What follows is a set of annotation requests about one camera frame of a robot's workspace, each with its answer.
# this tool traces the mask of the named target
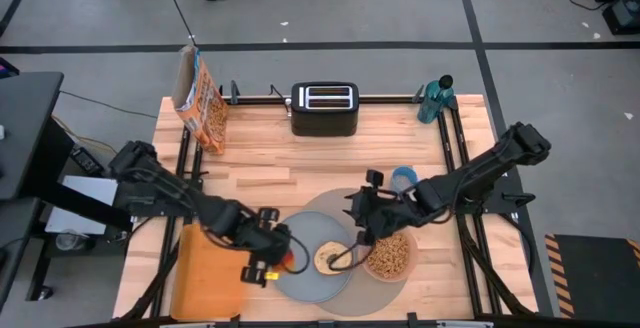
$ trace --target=gray placemat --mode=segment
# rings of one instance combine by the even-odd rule
[[[317,211],[333,217],[344,226],[349,234],[347,246],[355,242],[359,230],[353,218],[342,210],[351,208],[351,200],[344,197],[356,192],[355,188],[334,189],[312,199],[303,211]],[[391,303],[407,280],[394,283],[384,283],[373,278],[364,268],[358,267],[352,271],[349,283],[335,297],[322,303],[320,308],[329,313],[342,316],[357,317],[375,313]]]
[[[338,294],[347,284],[352,272],[326,275],[318,272],[313,264],[313,257],[323,244],[334,241],[345,246],[352,240],[336,219],[322,212],[301,211],[282,221],[289,226],[291,234],[307,247],[310,262],[307,269],[300,274],[282,274],[275,281],[276,287],[286,296],[307,303],[324,302]],[[307,256],[296,242],[291,243],[295,259],[295,269],[304,266]]]

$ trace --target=black desk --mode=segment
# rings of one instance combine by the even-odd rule
[[[5,138],[0,141],[0,245],[32,233],[41,213],[41,200],[120,231],[131,231],[128,213],[58,182],[74,145],[51,118],[62,79],[62,73],[55,72],[0,79],[0,124],[5,130]],[[43,233],[42,227],[39,230],[37,233]],[[26,243],[27,239],[5,250],[7,257],[0,268],[0,309]],[[40,274],[40,286],[43,280]],[[37,295],[38,290],[36,287],[31,295]]]

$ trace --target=bowl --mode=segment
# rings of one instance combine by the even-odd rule
[[[367,273],[369,273],[369,275],[371,275],[373,278],[381,282],[394,283],[394,282],[399,282],[401,280],[405,280],[407,279],[407,277],[409,277],[411,272],[413,272],[413,270],[416,268],[416,265],[418,264],[418,244],[416,243],[416,240],[415,238],[413,238],[413,235],[411,234],[409,229],[403,229],[401,231],[398,231],[397,233],[404,235],[405,238],[407,239],[407,242],[409,243],[409,262],[407,263],[407,266],[400,274],[398,274],[393,278],[384,278],[380,274],[376,273],[373,269],[371,269],[367,261],[362,263],[364,270],[367,271]],[[371,247],[362,247],[361,249],[362,249],[361,254],[364,257],[364,255],[367,254],[369,250],[371,250]]]

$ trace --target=gray plate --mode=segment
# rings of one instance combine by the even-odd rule
[[[336,275],[324,275],[318,272],[313,264],[313,257],[324,243],[340,242],[346,247],[353,242],[347,230],[332,217],[315,211],[303,211],[285,219],[291,234],[298,238],[309,250],[309,267],[301,274],[282,274],[276,287],[286,296],[307,303],[320,303],[340,293],[347,285],[351,272]],[[299,244],[292,242],[291,249],[295,259],[295,269],[300,269],[306,262],[306,256]]]

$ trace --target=cereal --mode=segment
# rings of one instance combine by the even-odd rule
[[[409,242],[401,233],[376,242],[367,258],[369,268],[384,279],[397,277],[409,264]]]

